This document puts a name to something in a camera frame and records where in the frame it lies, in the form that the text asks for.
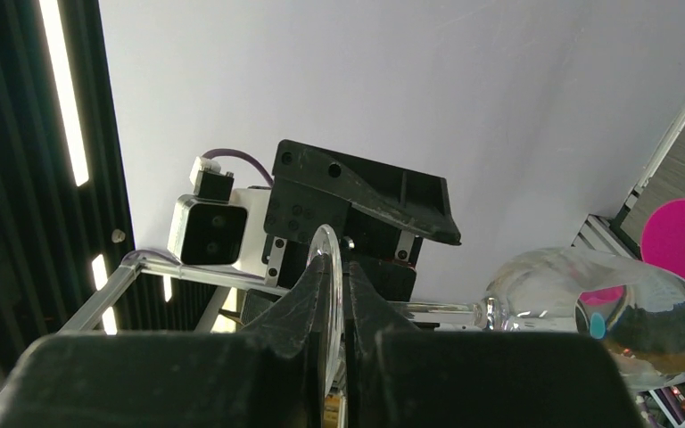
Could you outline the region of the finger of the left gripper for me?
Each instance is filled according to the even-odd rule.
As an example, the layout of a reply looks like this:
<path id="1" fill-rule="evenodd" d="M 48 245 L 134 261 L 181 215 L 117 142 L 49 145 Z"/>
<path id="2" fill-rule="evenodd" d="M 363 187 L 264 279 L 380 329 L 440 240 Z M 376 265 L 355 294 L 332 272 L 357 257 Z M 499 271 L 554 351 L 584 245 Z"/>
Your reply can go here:
<path id="1" fill-rule="evenodd" d="M 447 180 L 411 169 L 282 140 L 277 146 L 274 191 L 285 183 L 333 196 L 372 218 L 414 235 L 460 245 Z"/>

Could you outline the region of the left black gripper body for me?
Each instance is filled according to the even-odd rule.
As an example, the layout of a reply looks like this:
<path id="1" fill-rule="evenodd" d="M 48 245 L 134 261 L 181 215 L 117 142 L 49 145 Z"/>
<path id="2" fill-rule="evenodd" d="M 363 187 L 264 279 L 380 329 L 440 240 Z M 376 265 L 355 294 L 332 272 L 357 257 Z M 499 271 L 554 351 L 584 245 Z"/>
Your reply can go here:
<path id="1" fill-rule="evenodd" d="M 240 191 L 240 206 L 248 212 L 240 250 L 240 270 L 260 276 L 268 284 L 289 289 L 306 267 L 309 239 L 299 243 L 264 232 L 270 190 Z M 386 300 L 408 301 L 416 282 L 416 263 L 423 240 L 416 238 L 408 250 L 398 248 L 400 230 L 357 210 L 348 209 L 341 248 L 365 270 L 375 289 Z"/>

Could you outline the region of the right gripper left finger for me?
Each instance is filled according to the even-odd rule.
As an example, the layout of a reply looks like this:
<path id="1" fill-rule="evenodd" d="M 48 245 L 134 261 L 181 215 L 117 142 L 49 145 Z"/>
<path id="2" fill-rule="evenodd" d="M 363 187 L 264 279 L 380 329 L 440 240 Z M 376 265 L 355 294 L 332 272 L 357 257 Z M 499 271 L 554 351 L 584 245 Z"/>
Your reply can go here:
<path id="1" fill-rule="evenodd" d="M 0 393 L 0 427 L 319 427 L 328 259 L 235 333 L 57 333 Z"/>

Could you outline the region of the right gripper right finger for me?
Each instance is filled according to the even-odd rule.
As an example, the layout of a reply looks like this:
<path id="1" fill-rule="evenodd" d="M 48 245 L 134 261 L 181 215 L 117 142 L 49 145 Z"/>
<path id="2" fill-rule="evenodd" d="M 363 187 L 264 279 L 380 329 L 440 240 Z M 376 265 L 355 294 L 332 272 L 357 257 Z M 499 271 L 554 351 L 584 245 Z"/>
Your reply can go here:
<path id="1" fill-rule="evenodd" d="M 615 362 L 577 333 L 433 332 L 342 271 L 351 427 L 639 427 Z"/>

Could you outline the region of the pink plastic wine glass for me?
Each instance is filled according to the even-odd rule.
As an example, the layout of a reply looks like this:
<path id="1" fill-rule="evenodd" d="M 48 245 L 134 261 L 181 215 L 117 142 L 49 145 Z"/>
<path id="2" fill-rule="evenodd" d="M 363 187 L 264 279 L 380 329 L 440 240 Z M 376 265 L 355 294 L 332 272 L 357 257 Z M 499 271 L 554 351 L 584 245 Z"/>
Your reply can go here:
<path id="1" fill-rule="evenodd" d="M 659 206 L 648 217 L 636 246 L 628 246 L 603 218 L 593 215 L 585 220 L 573 246 L 646 261 L 685 278 L 685 199 Z"/>

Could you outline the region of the clear wine glass front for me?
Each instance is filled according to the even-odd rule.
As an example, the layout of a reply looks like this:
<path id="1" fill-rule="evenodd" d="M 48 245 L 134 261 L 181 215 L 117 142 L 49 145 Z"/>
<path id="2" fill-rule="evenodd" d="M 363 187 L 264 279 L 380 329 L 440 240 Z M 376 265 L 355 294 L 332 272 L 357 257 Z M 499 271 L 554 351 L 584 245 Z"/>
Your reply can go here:
<path id="1" fill-rule="evenodd" d="M 685 383 L 685 280 L 582 247 L 522 253 L 476 303 L 388 301 L 409 321 L 491 332 L 581 333 L 600 342 L 632 391 Z"/>

